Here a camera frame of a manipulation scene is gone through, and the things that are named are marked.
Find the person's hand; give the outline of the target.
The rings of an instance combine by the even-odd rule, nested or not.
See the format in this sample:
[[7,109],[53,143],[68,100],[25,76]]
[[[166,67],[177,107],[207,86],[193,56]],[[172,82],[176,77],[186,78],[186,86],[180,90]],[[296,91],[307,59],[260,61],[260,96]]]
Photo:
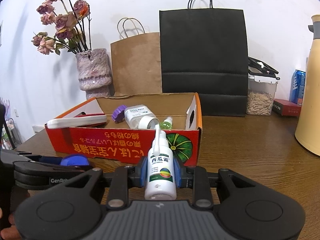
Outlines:
[[1,230],[1,239],[4,240],[21,240],[21,236],[16,228],[14,214],[10,214],[7,218],[8,223],[10,226],[3,228]]

